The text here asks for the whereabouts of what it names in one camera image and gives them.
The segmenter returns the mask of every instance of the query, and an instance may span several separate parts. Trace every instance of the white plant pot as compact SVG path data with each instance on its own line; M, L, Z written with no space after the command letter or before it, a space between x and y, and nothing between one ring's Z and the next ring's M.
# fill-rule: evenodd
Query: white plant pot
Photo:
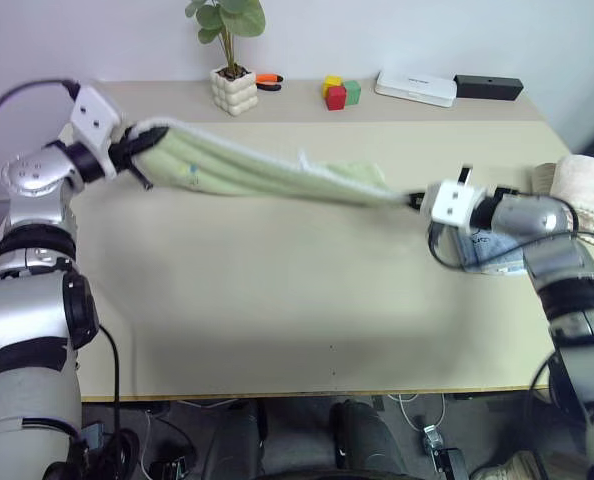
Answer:
M210 72L213 100L217 105L234 117L257 105L257 76L254 72L236 80L228 80L217 73L220 70L218 68Z

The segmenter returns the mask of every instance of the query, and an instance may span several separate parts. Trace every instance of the black box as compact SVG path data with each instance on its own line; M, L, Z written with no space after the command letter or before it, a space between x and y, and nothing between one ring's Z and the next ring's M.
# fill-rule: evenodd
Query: black box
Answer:
M518 78L455 75L454 80L457 83L459 98L515 100L524 89L524 85Z

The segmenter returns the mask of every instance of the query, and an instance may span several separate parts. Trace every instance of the white wall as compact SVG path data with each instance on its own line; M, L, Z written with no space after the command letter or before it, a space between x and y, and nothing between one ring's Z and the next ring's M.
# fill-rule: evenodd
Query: white wall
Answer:
M262 0L263 36L241 62L288 78L375 75L385 64L452 77L516 76L573 149L594 135L594 0ZM0 92L28 78L199 79L187 0L0 0ZM0 116L0 165L49 139L66 97L36 92Z

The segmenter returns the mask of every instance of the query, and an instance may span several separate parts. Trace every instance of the beige tabletop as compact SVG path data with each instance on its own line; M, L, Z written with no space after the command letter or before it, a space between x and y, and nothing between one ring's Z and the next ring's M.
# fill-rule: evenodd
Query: beige tabletop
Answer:
M526 188L533 166L567 153L525 98L441 109L365 88L349 120L296 85L238 119L203 84L105 89L132 118L166 113L284 159L304 148L312 161L372 161L402 190L456 178L462 163L474 184ZM129 175L89 186L73 209L125 400L525 388L552 348L528 278L443 269L413 211L145 192ZM110 398L103 337L79 363L84 399Z

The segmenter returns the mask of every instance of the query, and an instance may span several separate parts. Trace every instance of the white box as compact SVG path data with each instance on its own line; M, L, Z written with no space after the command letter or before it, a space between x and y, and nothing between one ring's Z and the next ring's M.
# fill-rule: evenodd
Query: white box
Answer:
M411 75L395 70L382 70L375 92L415 102L450 107L457 96L457 84L431 75Z

